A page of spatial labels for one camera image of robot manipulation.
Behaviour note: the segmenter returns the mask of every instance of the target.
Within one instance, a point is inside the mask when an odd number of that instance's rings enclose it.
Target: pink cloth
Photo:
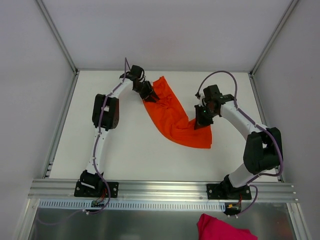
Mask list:
[[[207,214],[201,215],[197,226],[199,240],[258,240],[248,229],[237,229]]]

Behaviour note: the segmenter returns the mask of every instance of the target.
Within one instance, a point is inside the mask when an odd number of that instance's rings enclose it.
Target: white wall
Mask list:
[[[250,71],[291,0],[43,0],[78,68]]]
[[[33,0],[0,3],[0,235],[41,177],[72,72]]]
[[[314,239],[320,211],[320,1],[300,1],[256,74],[267,121],[282,133],[285,179]]]

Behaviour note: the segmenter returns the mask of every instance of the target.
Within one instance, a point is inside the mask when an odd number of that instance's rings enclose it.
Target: aluminum frame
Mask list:
[[[58,149],[59,141],[60,141],[60,138],[61,138],[61,135],[62,135],[62,131],[64,129],[64,125],[65,125],[65,122],[66,122],[66,119],[67,119],[67,115],[68,115],[69,107],[70,107],[70,104],[71,104],[71,100],[72,100],[72,97],[73,97],[74,92],[75,92],[75,88],[76,88],[76,85],[77,85],[78,77],[79,77],[79,72],[77,72],[73,76],[73,78],[72,78],[72,80],[70,82],[69,90],[68,90],[66,99],[65,99],[65,101],[63,103],[63,108],[62,108],[62,111],[61,111],[61,114],[60,114],[60,118],[59,118],[59,121],[58,121],[57,126],[55,128],[55,131],[54,131],[54,134],[53,134],[53,139],[52,139],[52,142],[51,142],[51,145],[50,145],[50,148],[49,148],[49,152],[48,152],[48,155],[47,155],[46,160],[45,160],[44,169],[42,171],[43,172],[42,178],[49,177],[49,175],[50,175],[50,171],[51,171],[53,162],[55,160],[55,156],[56,156],[56,152],[57,152],[57,149]]]
[[[18,239],[28,239],[32,229],[32,222],[36,216],[37,208],[41,200],[54,201],[61,200],[68,202],[86,203],[88,200],[94,200],[89,197],[74,197],[76,179],[35,179],[32,182],[30,192],[28,194],[28,205],[25,211],[24,221],[22,222],[21,231]],[[212,205],[231,200],[208,200],[206,184],[216,182],[183,182],[183,181],[129,181],[120,180],[118,198],[113,199],[115,203],[134,202],[139,203],[163,203],[165,205],[175,204],[191,204],[201,205],[211,203]],[[257,203],[260,204],[276,204],[287,203],[290,220],[293,226],[294,234],[298,240],[311,239],[308,229],[301,212],[299,200],[295,192],[295,188],[290,183],[277,182],[257,182],[259,195]],[[131,206],[121,207],[119,210],[131,210]],[[185,208],[183,211],[194,211],[192,208]]]
[[[265,59],[266,55],[268,54],[270,48],[273,46],[274,42],[276,41],[279,33],[281,32],[281,30],[283,29],[283,27],[285,26],[286,22],[288,21],[289,17],[291,16],[291,14],[293,13],[293,11],[296,9],[298,3],[300,2],[300,0],[291,0],[289,6],[286,8],[286,10],[284,11],[279,23],[277,24],[277,26],[275,27],[275,29],[273,30],[268,42],[266,43],[265,47],[263,48],[260,56],[258,57],[257,61],[255,62],[254,67],[252,68],[252,70],[250,71],[250,74],[252,74],[253,76],[256,74],[256,72],[258,71],[261,63],[263,62],[263,60]]]
[[[260,101],[260,97],[259,97],[259,93],[258,93],[258,90],[257,90],[255,76],[253,74],[251,74],[251,73],[248,73],[248,76],[249,76],[251,88],[252,88],[252,91],[253,91],[254,99],[255,99],[255,102],[256,102],[256,106],[258,108],[258,112],[259,112],[259,115],[260,115],[260,118],[261,118],[261,122],[262,122],[262,124],[268,126],[268,123],[267,123],[267,120],[266,120],[266,116],[265,116],[265,113],[264,113],[264,109],[262,107],[262,104],[261,104],[261,101]],[[275,168],[275,171],[276,171],[276,173],[279,172],[279,167],[278,166]],[[282,183],[285,182],[284,176],[282,174],[280,176],[278,176],[277,178],[278,178],[279,182],[282,182]]]
[[[44,4],[44,2],[42,0],[34,0],[34,1],[42,14],[44,21],[47,23],[53,37],[55,38],[56,42],[58,43],[58,45],[59,45],[65,59],[67,60],[70,68],[72,69],[74,74],[77,74],[77,72],[78,72],[77,67],[75,66],[75,63],[72,60],[72,57],[70,56],[70,53],[69,53],[64,41],[62,40],[61,35],[58,32],[58,29],[57,29],[54,21],[52,20],[49,12],[47,10],[46,5]]]

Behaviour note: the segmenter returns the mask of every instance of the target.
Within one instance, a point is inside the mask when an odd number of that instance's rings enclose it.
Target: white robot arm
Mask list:
[[[92,113],[95,129],[91,157],[76,185],[76,197],[101,196],[105,188],[102,176],[105,169],[107,140],[110,130],[115,129],[119,122],[119,97],[121,93],[131,87],[133,91],[139,93],[144,101],[156,102],[159,99],[150,82],[145,80],[144,70],[141,67],[133,65],[130,71],[121,75],[119,79],[120,83],[111,93],[95,96]]]
[[[217,85],[204,88],[203,93],[196,94],[199,104],[195,106],[194,128],[209,126],[213,124],[213,117],[220,116],[228,120],[246,140],[243,164],[225,176],[214,194],[211,194],[215,197],[222,196],[222,199],[239,199],[239,193],[245,187],[248,189],[247,184],[265,171],[281,165],[281,133],[276,127],[257,125],[239,108],[234,96],[223,95]]]

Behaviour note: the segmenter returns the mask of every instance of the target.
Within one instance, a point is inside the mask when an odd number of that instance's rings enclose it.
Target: purple cable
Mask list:
[[[73,213],[71,213],[69,216],[67,216],[66,218],[62,219],[61,221],[58,221],[58,222],[44,222],[42,220],[40,220],[38,214],[39,212],[36,214],[36,217],[35,217],[35,220],[38,221],[39,223],[43,224],[43,225],[46,225],[46,226],[56,226],[56,225],[59,225],[59,224],[62,224],[64,222],[66,222],[67,220],[69,220],[72,216],[74,216],[75,214],[77,213],[80,213],[80,212],[83,212],[83,209],[80,209],[80,210],[77,210],[77,211],[74,211]]]
[[[246,211],[248,211],[253,205],[254,203],[257,201],[258,198],[258,188],[256,185],[250,185],[250,187],[254,187],[255,188],[255,196],[253,201],[250,203],[250,205],[243,211],[239,212],[238,214],[236,214],[236,216],[240,216],[241,214],[244,214]]]
[[[98,122],[98,136],[95,140],[95,143],[94,143],[94,147],[93,147],[93,167],[94,167],[94,170],[96,171],[96,173],[98,174],[98,176],[101,178],[101,180],[104,182],[106,188],[107,188],[107,191],[108,191],[108,201],[106,202],[106,204],[101,207],[99,210],[97,211],[94,211],[94,212],[89,212],[87,211],[87,213],[89,215],[95,215],[95,214],[98,214],[100,212],[102,212],[103,209],[105,209],[107,207],[107,205],[109,204],[110,200],[111,200],[111,191],[110,191],[110,187],[107,183],[107,181],[104,179],[104,177],[101,175],[101,173],[98,171],[98,168],[97,168],[97,164],[96,164],[96,149],[97,149],[97,145],[98,145],[98,141],[99,141],[99,138],[100,138],[100,134],[101,134],[101,122],[102,122],[102,117],[103,117],[103,114],[104,114],[104,109],[106,107],[106,104],[107,104],[107,98],[112,95],[122,84],[123,82],[126,80],[126,72],[127,72],[127,65],[129,66],[128,64],[128,61],[127,61],[127,58],[125,58],[125,63],[124,63],[124,75],[123,75],[123,79],[122,79],[122,82],[119,83],[113,90],[112,92],[110,92],[109,94],[107,94],[104,98],[104,101],[103,101],[103,104],[102,104],[102,108],[101,108],[101,114],[100,114],[100,118],[99,118],[99,122]],[[65,221],[67,221],[68,219],[70,219],[72,216],[74,216],[75,214],[77,213],[80,213],[80,212],[84,212],[83,209],[80,209],[80,210],[77,210],[73,213],[71,213],[69,216],[67,216],[65,219],[61,220],[61,221],[58,221],[58,222],[53,222],[53,223],[48,223],[48,222],[44,222],[42,220],[39,219],[38,217],[38,214],[36,215],[36,218],[35,220],[38,221],[40,224],[43,224],[43,225],[46,225],[46,226],[55,226],[55,225],[59,225],[59,224],[62,224],[64,223]]]
[[[129,62],[128,62],[128,60],[127,60],[126,57],[124,58],[124,65],[127,65],[129,71],[131,70],[130,65],[129,65]]]
[[[256,175],[256,176],[254,176],[251,180],[249,180],[249,181],[247,182],[247,184],[249,184],[249,183],[251,183],[252,181],[256,180],[259,176],[271,176],[271,177],[278,177],[278,176],[280,176],[280,175],[283,173],[283,171],[284,171],[284,160],[283,160],[283,158],[282,158],[282,154],[281,154],[280,148],[279,148],[279,146],[278,146],[278,143],[277,143],[276,139],[274,138],[274,136],[271,135],[270,132],[268,132],[266,129],[264,129],[264,128],[263,128],[262,126],[260,126],[259,124],[256,124],[256,122],[255,122],[250,116],[248,116],[242,109],[240,109],[240,108],[238,107],[238,103],[237,103],[238,84],[237,84],[237,80],[236,80],[235,76],[234,76],[232,73],[230,73],[230,72],[228,72],[228,71],[224,71],[224,70],[215,71],[215,72],[213,72],[213,73],[210,73],[210,74],[201,82],[200,87],[199,87],[196,95],[199,94],[200,89],[201,89],[202,85],[204,84],[204,82],[205,82],[209,77],[211,77],[212,75],[217,74],[217,73],[225,73],[225,74],[228,74],[228,75],[230,75],[230,76],[232,77],[232,79],[233,79],[233,81],[234,81],[234,86],[235,86],[234,100],[233,100],[235,108],[236,108],[246,119],[248,119],[248,120],[250,121],[250,123],[252,123],[253,125],[255,125],[259,130],[263,131],[264,133],[266,133],[266,134],[271,138],[271,140],[272,140],[272,142],[273,142],[273,145],[274,145],[274,147],[275,147],[275,150],[276,150],[276,152],[277,152],[278,158],[279,158],[280,168],[279,168],[279,172],[278,172],[278,173],[276,173],[276,174],[271,174],[271,173],[261,173],[261,174],[258,174],[258,175]]]
[[[127,58],[124,59],[124,75],[123,75],[123,79],[121,81],[121,83],[119,83],[109,94],[107,94],[104,98],[104,101],[103,101],[103,104],[102,104],[102,107],[101,107],[101,113],[100,113],[100,118],[99,118],[99,122],[98,122],[98,136],[95,140],[95,143],[94,143],[94,147],[93,147],[93,167],[94,167],[94,170],[96,172],[96,174],[98,174],[98,176],[101,178],[101,180],[103,181],[103,183],[105,184],[106,188],[107,188],[107,191],[108,191],[108,201],[105,203],[105,205],[103,205],[103,207],[101,207],[99,210],[97,211],[94,211],[94,212],[87,212],[89,215],[95,215],[95,214],[99,214],[101,213],[109,204],[110,200],[111,200],[111,191],[110,191],[110,187],[107,183],[107,181],[104,179],[104,177],[102,176],[102,174],[99,172],[98,168],[97,168],[97,164],[96,164],[96,149],[97,149],[97,145],[98,145],[98,142],[99,142],[99,139],[100,139],[100,134],[101,134],[101,122],[102,122],[102,118],[103,118],[103,115],[104,115],[104,109],[107,105],[107,99],[109,96],[111,96],[123,83],[124,81],[126,80],[126,72],[127,72],[127,65],[129,66],[128,64],[128,60]]]

